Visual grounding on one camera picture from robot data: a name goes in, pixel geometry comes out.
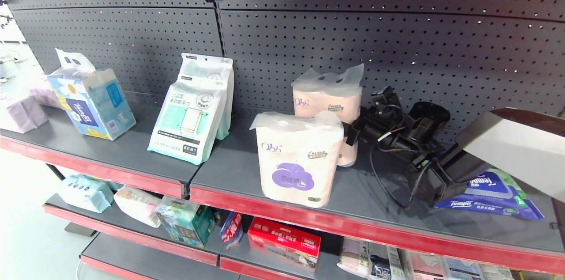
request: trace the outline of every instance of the white package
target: white package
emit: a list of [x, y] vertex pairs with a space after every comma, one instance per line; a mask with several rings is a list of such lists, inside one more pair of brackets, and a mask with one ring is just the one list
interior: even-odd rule
[[[320, 74], [309, 69], [292, 82], [294, 114], [313, 117], [320, 111], [332, 111], [342, 122], [352, 123], [361, 112], [363, 64], [344, 73]], [[351, 166], [357, 159], [357, 143], [347, 145], [343, 139], [337, 165]]]
[[327, 204], [343, 140], [337, 116], [314, 117], [275, 112], [258, 114], [256, 129], [261, 188], [265, 196], [319, 208]]
[[230, 133], [232, 123], [232, 104], [234, 101], [234, 60], [231, 58], [204, 56], [197, 54], [182, 55], [180, 74], [223, 80], [228, 83], [226, 106], [218, 126], [216, 138], [223, 140]]
[[47, 120], [47, 115], [32, 95], [0, 95], [0, 128], [26, 133]]
[[369, 242], [344, 237], [337, 266], [343, 271], [367, 278], [371, 272]]
[[122, 212], [151, 227], [161, 226], [161, 220], [155, 215], [155, 209], [161, 199], [141, 189], [124, 186], [113, 196]]
[[167, 91], [147, 150], [195, 165], [208, 160], [227, 89], [226, 81], [178, 75]]

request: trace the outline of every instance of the red box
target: red box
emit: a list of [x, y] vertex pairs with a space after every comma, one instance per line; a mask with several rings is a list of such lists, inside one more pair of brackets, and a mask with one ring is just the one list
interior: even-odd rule
[[253, 218], [248, 236], [252, 250], [315, 271], [320, 253], [319, 236], [259, 217]]

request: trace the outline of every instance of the tissue box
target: tissue box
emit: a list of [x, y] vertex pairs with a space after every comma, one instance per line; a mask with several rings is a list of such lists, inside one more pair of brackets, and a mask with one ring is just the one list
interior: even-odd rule
[[113, 193], [104, 182], [71, 175], [59, 183], [57, 194], [69, 205], [100, 214], [110, 207]]
[[255, 217], [248, 231], [252, 250], [314, 272], [320, 253], [319, 236]]
[[47, 116], [36, 99], [29, 95], [0, 95], [0, 128], [26, 133], [47, 122]]
[[112, 69], [93, 70], [79, 53], [58, 55], [61, 68], [48, 81], [81, 134], [114, 141], [136, 124]]
[[155, 214], [171, 238], [199, 248], [204, 248], [215, 226], [210, 207], [170, 196], [163, 197]]

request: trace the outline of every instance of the tempo tissue pack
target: tempo tissue pack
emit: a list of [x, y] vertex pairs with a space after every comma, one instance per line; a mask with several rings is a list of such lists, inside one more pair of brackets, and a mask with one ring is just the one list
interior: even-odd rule
[[474, 212], [543, 219], [543, 214], [506, 172], [492, 168], [469, 183], [468, 189], [435, 207], [458, 208]]
[[47, 120], [43, 109], [32, 95], [0, 95], [0, 128], [26, 133]]
[[327, 204], [343, 139], [337, 116], [275, 112], [258, 114], [256, 129], [261, 188], [270, 199], [319, 208]]
[[226, 105], [228, 81], [185, 75], [167, 91], [148, 151], [199, 165], [210, 157]]
[[106, 183], [71, 175], [59, 183], [57, 194], [69, 205], [100, 214], [110, 207], [113, 193]]
[[136, 124], [112, 69], [96, 70], [83, 54], [55, 50], [61, 68], [48, 81], [81, 134], [114, 141]]
[[[292, 82], [294, 114], [313, 117], [320, 111], [331, 111], [342, 122], [353, 123], [361, 112], [363, 64], [347, 69], [344, 73], [324, 73], [309, 69]], [[347, 145], [345, 140], [339, 150], [337, 165], [351, 166], [357, 159], [357, 143]]]
[[234, 60], [231, 58], [182, 54], [180, 73], [185, 76], [204, 77], [223, 80], [228, 83], [226, 106], [218, 126], [216, 138], [223, 140], [230, 133], [232, 124], [232, 104], [234, 101]]
[[155, 214], [171, 238], [199, 248], [204, 248], [215, 226], [210, 207], [170, 196], [163, 196]]

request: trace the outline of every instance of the toilet paper pack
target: toilet paper pack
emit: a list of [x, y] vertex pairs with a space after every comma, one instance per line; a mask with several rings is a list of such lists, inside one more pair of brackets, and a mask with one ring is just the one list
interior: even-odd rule
[[218, 140], [223, 140], [230, 133], [232, 123], [234, 60], [231, 58], [183, 53], [180, 73], [185, 76], [204, 77], [227, 82], [226, 105], [224, 106], [216, 134]]
[[[331, 111], [345, 123], [352, 123], [361, 112], [363, 64], [344, 73], [320, 74], [309, 69], [292, 83], [294, 114], [313, 117], [320, 111]], [[351, 166], [357, 158], [357, 143], [347, 145], [346, 139], [339, 151], [337, 165]]]
[[0, 128], [26, 133], [48, 118], [32, 95], [0, 95]]
[[114, 141], [136, 124], [112, 69], [95, 69], [80, 53], [55, 49], [61, 68], [47, 79], [79, 133]]
[[343, 140], [343, 125], [335, 114], [266, 112], [257, 115], [250, 129], [256, 129], [265, 196], [315, 208], [327, 204]]

